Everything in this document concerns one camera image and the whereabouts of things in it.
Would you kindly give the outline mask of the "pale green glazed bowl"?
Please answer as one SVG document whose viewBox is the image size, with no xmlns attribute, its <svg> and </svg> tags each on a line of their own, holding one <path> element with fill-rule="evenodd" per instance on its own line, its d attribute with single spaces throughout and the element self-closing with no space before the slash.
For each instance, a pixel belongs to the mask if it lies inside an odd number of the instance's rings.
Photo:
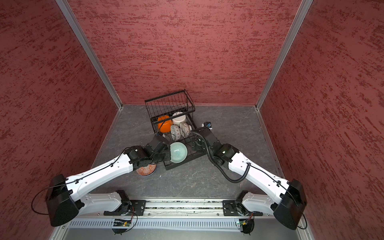
<svg viewBox="0 0 384 240">
<path fill-rule="evenodd" d="M 180 142 L 172 143 L 170 145 L 170 152 L 171 152 L 170 161 L 175 164 L 183 162 L 188 156 L 187 147 Z"/>
</svg>

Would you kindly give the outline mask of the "red white patterned bowl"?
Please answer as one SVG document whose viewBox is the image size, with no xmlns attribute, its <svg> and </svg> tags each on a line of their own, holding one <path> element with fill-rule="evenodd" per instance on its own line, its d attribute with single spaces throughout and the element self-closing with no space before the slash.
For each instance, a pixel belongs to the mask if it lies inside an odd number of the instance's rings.
<svg viewBox="0 0 384 240">
<path fill-rule="evenodd" d="M 192 126 L 187 124 L 186 122 L 181 122 L 180 123 L 180 129 L 181 129 L 181 132 L 182 132 L 182 137 L 183 138 L 187 138 L 191 134 Z"/>
</svg>

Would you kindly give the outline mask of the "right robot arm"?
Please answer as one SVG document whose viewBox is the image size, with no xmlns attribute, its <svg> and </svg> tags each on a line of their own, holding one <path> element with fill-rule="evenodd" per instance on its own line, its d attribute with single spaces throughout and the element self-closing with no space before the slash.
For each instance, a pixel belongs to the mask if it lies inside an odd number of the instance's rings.
<svg viewBox="0 0 384 240">
<path fill-rule="evenodd" d="M 230 144 L 221 144 L 207 127 L 191 132 L 197 143 L 207 153 L 209 161 L 231 183 L 248 180 L 272 200 L 267 204 L 266 214 L 272 214 L 278 222 L 291 230 L 308 227 L 304 215 L 307 198 L 302 183 L 288 181 L 268 172 L 247 158 L 239 149 Z"/>
</svg>

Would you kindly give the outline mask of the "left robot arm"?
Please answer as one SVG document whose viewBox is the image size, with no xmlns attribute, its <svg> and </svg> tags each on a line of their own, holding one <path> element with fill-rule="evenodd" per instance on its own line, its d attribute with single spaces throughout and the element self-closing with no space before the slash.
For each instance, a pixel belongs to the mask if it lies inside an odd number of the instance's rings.
<svg viewBox="0 0 384 240">
<path fill-rule="evenodd" d="M 92 195 L 90 192 L 141 167 L 167 161 L 170 156 L 170 142 L 155 135 L 144 147 L 127 147 L 114 159 L 86 172 L 67 178 L 55 176 L 46 195 L 51 226 L 64 225 L 78 215 L 88 213 L 127 214 L 132 209 L 132 203 L 123 190 L 101 195 Z"/>
</svg>

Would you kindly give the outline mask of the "orange patterned bowl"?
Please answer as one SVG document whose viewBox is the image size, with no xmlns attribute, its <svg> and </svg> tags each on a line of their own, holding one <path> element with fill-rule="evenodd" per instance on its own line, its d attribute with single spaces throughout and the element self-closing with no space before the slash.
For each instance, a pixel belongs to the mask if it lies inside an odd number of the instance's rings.
<svg viewBox="0 0 384 240">
<path fill-rule="evenodd" d="M 157 168 L 156 164 L 150 164 L 146 167 L 141 167 L 141 168 L 137 169 L 136 172 L 138 175 L 140 175 L 142 177 L 146 177 L 146 176 L 153 174 L 155 172 L 156 168 Z"/>
</svg>

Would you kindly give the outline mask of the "green white patterned bowl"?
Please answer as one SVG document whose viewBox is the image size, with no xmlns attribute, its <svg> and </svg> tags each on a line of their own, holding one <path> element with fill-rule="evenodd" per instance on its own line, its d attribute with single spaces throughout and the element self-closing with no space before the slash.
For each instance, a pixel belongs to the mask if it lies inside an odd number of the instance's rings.
<svg viewBox="0 0 384 240">
<path fill-rule="evenodd" d="M 182 138 L 182 131 L 179 126 L 171 125 L 171 137 L 174 142 L 179 141 Z"/>
</svg>

